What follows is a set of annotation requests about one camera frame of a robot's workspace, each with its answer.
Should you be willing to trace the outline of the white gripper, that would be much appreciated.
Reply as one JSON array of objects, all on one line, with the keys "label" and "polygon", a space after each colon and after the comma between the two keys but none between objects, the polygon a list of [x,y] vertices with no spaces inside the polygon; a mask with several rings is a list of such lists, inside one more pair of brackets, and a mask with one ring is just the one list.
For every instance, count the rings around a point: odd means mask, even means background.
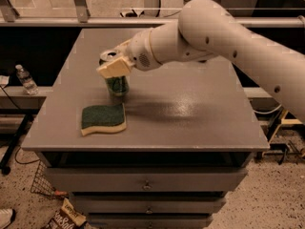
[{"label": "white gripper", "polygon": [[113,78],[129,75],[135,64],[140,71],[151,71],[159,68],[161,64],[154,58],[150,43],[152,29],[146,29],[137,33],[131,40],[126,40],[113,49],[116,52],[124,52],[127,56],[119,56],[113,61],[105,62],[96,71],[103,78]]}]

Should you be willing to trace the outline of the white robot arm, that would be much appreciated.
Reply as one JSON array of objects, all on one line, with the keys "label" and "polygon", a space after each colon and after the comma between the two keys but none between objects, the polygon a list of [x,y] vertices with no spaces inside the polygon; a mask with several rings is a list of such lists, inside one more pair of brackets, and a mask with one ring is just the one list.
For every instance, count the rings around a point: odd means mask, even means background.
[{"label": "white robot arm", "polygon": [[213,0],[192,0],[177,20],[140,31],[113,50],[114,59],[96,69],[104,78],[220,55],[305,122],[305,55],[248,30]]}]

